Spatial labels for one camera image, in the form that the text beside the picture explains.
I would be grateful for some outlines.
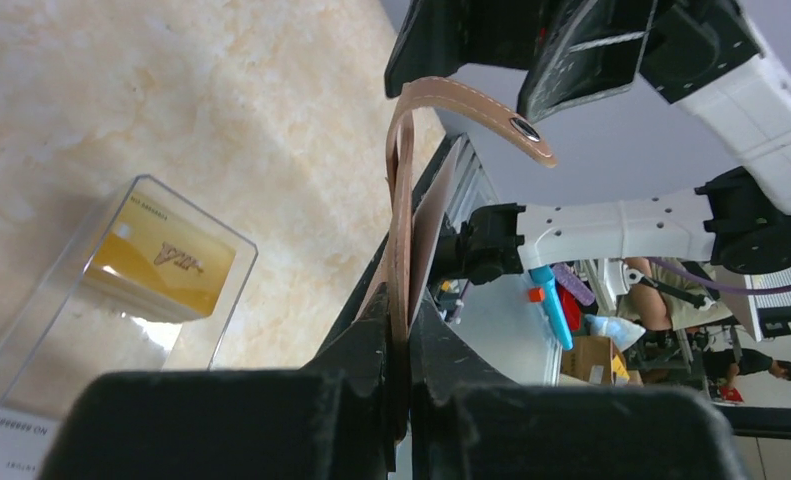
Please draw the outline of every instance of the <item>brown leather strap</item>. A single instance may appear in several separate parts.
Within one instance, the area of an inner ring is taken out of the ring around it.
[[[413,289],[414,293],[411,295],[411,270],[413,278],[426,278],[425,275],[416,275],[419,272],[415,270],[425,272],[430,268],[433,257],[429,252],[421,252],[420,255],[412,252],[411,192],[415,135],[412,112],[422,107],[444,108],[459,113],[506,138],[538,163],[547,167],[557,164],[548,144],[527,120],[477,90],[440,77],[421,78],[404,86],[386,136],[386,172],[392,200],[392,221],[381,264],[385,271],[381,272],[379,269],[377,272],[384,275],[375,275],[377,281],[385,278],[389,294],[392,359],[396,377],[399,377],[394,379],[397,391],[393,398],[399,439],[403,438],[405,432],[409,401],[409,324],[415,316],[422,292],[422,289]],[[442,220],[444,207],[440,205],[436,212],[439,222]],[[424,264],[417,265],[418,259],[422,259]],[[369,292],[376,290],[376,283],[372,282]]]

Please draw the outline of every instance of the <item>yellow card box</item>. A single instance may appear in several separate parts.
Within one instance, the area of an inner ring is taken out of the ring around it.
[[[212,315],[235,256],[219,239],[132,193],[85,278],[163,321],[194,320]]]

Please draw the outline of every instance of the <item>gray wall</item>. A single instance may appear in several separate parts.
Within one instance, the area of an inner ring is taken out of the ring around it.
[[[396,30],[408,0],[381,0]],[[791,0],[742,0],[791,71]],[[453,78],[514,106],[524,72],[467,65]],[[548,171],[482,127],[444,115],[466,131],[502,201],[575,204],[649,197],[697,186],[736,165],[718,140],[640,79],[631,92],[560,112],[538,130],[560,165]]]

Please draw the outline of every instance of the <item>white label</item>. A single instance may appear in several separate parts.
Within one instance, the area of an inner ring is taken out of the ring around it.
[[[32,480],[59,422],[7,408],[0,409],[0,480]]]
[[[593,365],[589,371],[589,383],[601,385],[602,378],[604,378],[604,365]]]

